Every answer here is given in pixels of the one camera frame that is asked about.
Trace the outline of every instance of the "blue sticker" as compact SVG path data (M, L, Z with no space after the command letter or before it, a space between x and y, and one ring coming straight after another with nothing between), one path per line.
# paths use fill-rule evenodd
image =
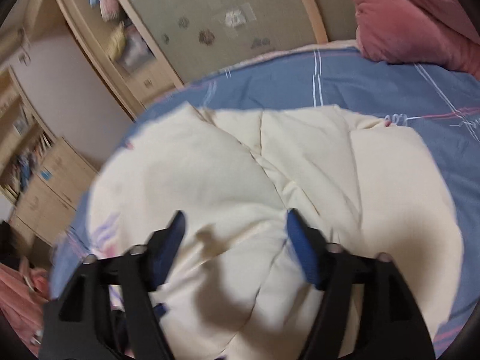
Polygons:
M46 181L49 181L50 178L52 177L52 174L47 170L42 170L41 175Z

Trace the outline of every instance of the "bed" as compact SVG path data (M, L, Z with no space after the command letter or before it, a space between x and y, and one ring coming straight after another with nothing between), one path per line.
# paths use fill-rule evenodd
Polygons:
M355 47L310 47L224 69L158 99L140 116L120 147L128 146L129 137L143 125L162 118L184 102L194 107L239 110L337 104L414 128L430 149L452 194L464 241L457 297L448 323L434 339L437 357L445 351L480 297L479 81L469 74L435 65L374 63L364 59ZM87 235L88 199L87 193L66 237L57 247L51 274L53 297L60 295L92 243L101 242Z

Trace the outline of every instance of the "bookshelf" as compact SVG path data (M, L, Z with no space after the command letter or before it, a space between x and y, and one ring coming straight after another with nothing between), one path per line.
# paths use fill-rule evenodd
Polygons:
M14 71L0 72L0 192L12 203L28 188L20 163L28 162L29 175L55 142L55 136L26 97Z

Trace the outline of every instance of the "frosted glass panel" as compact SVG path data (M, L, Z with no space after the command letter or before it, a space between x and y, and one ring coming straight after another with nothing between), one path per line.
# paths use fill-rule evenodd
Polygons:
M130 0L185 82L315 43L301 0Z

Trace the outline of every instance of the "cream-colored comforter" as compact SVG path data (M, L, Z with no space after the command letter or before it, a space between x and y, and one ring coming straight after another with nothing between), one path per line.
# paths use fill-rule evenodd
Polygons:
M289 208L353 254L391 253L433 337L457 290L462 240L447 187L408 127L336 106L184 105L144 125L105 166L88 230L95 253L110 257L183 210L186 236L153 295L169 310L162 327L176 358L293 360L322 294L287 241ZM344 353L358 325L354 300Z

